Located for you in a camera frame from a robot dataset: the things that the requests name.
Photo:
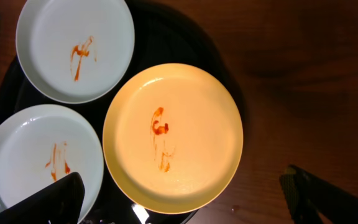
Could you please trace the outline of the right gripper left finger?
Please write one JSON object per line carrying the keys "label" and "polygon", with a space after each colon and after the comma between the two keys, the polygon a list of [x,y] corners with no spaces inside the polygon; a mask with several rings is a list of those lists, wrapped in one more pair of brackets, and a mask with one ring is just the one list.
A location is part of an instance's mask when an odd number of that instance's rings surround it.
{"label": "right gripper left finger", "polygon": [[1,212],[0,224],[77,224],[84,197],[82,178],[73,172]]}

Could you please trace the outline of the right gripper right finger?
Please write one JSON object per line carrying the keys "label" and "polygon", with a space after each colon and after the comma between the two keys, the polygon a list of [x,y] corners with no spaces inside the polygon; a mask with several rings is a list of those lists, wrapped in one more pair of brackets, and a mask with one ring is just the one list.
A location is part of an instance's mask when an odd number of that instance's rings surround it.
{"label": "right gripper right finger", "polygon": [[297,167],[288,166],[279,178],[294,223],[358,223],[358,198]]}

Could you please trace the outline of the yellow plate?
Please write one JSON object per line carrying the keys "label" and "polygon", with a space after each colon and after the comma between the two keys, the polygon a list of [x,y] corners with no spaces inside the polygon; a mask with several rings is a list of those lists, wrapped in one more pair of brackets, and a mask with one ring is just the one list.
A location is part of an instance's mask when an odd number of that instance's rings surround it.
{"label": "yellow plate", "polygon": [[240,112],[208,72],[165,63],[133,76],[113,98],[103,152],[120,190],[147,210],[187,213],[213,201],[241,159]]}

